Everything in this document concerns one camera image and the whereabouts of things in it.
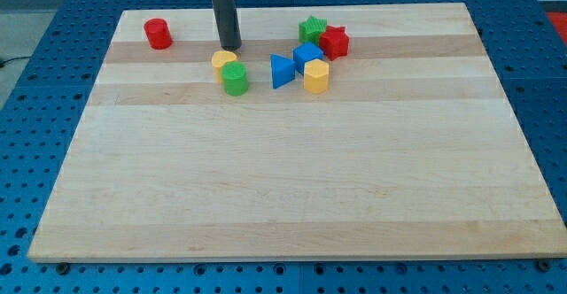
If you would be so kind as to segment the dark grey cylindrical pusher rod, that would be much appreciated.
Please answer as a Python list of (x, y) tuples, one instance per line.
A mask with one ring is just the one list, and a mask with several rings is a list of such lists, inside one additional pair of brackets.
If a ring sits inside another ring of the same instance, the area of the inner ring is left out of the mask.
[(221, 47), (224, 50), (238, 50), (242, 41), (235, 0), (211, 1)]

